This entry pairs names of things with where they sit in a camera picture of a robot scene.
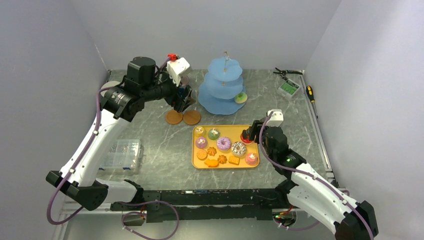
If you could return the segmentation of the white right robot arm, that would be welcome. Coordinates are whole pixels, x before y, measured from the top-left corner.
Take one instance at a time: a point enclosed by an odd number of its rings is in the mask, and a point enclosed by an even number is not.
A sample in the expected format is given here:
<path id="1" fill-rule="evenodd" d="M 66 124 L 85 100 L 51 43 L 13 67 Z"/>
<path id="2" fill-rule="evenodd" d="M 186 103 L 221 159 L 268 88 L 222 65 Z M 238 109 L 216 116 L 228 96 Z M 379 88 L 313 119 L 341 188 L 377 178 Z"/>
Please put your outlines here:
<path id="1" fill-rule="evenodd" d="M 286 179 L 276 188 L 275 200 L 282 207 L 290 205 L 305 211 L 324 225 L 337 240 L 373 240 L 379 233 L 374 207 L 358 202 L 329 183 L 289 147 L 278 126 L 255 120 L 242 131 L 243 141 L 255 142 L 275 170 Z"/>

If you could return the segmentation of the red frosted donut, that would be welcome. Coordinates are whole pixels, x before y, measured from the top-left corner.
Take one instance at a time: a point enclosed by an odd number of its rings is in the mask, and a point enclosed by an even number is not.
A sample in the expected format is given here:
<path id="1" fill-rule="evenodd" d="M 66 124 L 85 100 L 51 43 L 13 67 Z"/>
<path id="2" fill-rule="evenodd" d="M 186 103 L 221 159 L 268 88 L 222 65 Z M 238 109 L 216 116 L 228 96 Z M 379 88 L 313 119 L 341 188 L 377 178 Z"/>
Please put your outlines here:
<path id="1" fill-rule="evenodd" d="M 249 140 L 249 138 L 244 138 L 242 135 L 240 136 L 240 141 L 243 142 L 245 145 L 250 145 L 254 143 L 253 140 Z"/>

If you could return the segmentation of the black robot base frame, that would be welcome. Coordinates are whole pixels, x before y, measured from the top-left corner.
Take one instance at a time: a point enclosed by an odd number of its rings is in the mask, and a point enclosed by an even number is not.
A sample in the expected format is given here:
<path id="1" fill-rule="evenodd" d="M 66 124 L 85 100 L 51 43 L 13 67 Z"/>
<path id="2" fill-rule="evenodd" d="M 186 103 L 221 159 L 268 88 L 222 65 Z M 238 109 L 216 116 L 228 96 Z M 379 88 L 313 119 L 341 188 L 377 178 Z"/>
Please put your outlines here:
<path id="1" fill-rule="evenodd" d="M 221 190 L 146 190 L 130 205 L 114 202 L 111 211 L 145 211 L 147 223 L 180 219 L 255 219 L 271 221 L 291 204 L 273 188 Z"/>

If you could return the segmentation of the purple sprinkled donut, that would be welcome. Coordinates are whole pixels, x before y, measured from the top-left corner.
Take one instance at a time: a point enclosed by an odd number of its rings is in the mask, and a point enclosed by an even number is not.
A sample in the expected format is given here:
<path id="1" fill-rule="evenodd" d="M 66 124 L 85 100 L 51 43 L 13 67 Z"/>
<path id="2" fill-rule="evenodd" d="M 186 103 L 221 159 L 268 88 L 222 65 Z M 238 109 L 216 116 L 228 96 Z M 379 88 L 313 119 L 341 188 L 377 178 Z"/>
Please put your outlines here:
<path id="1" fill-rule="evenodd" d="M 231 148 L 232 142 L 229 137 L 221 136 L 216 140 L 216 147 L 221 152 L 228 151 Z"/>

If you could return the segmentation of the chocolate white sprinkled donut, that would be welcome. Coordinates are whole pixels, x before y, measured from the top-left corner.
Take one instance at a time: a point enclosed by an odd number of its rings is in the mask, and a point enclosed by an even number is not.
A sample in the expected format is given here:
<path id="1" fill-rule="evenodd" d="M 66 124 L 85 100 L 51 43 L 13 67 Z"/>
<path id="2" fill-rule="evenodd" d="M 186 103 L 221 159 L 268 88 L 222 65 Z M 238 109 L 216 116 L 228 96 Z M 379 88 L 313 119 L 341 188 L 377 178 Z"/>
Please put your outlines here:
<path id="1" fill-rule="evenodd" d="M 242 157 L 247 152 L 247 147 L 242 141 L 233 142 L 230 149 L 235 157 Z"/>

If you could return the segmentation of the blue three-tier cake stand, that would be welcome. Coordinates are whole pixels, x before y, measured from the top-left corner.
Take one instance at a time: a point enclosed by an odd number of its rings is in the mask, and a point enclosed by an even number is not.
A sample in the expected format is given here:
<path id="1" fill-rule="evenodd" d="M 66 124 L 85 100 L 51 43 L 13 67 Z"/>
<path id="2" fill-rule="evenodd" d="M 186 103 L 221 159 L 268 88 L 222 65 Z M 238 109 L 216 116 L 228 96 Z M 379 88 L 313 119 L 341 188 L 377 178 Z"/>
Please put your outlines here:
<path id="1" fill-rule="evenodd" d="M 198 90 L 198 102 L 213 115 L 232 115 L 245 103 L 237 104 L 235 96 L 246 92 L 240 63 L 227 51 L 211 61 Z"/>

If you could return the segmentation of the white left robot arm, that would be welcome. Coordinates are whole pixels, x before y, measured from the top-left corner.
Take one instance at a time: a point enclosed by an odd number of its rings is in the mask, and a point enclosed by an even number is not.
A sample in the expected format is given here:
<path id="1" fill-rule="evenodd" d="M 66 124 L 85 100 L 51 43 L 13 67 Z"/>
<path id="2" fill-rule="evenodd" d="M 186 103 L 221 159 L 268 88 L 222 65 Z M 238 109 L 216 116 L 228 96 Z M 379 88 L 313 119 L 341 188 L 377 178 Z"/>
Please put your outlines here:
<path id="1" fill-rule="evenodd" d="M 191 87 L 181 86 L 190 70 L 189 62 L 179 56 L 169 56 L 163 67 L 149 57 L 131 60 L 122 81 L 97 99 L 95 120 L 73 156 L 60 170 L 50 171 L 46 180 L 88 211 L 115 202 L 139 209 L 144 203 L 140 185 L 130 180 L 100 181 L 97 172 L 117 136 L 147 102 L 163 99 L 178 113 L 194 103 Z"/>

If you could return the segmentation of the green frosted donut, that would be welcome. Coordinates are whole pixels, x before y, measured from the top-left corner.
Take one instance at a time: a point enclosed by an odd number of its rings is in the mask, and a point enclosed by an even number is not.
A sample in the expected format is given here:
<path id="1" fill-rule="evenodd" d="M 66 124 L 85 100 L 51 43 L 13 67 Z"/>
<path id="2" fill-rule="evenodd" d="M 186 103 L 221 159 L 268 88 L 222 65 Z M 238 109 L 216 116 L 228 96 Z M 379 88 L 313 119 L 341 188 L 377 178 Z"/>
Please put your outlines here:
<path id="1" fill-rule="evenodd" d="M 245 92 L 240 92 L 239 94 L 237 94 L 234 97 L 234 101 L 237 104 L 243 104 L 243 103 L 245 103 L 247 101 L 247 99 L 248 99 L 248 95 Z"/>

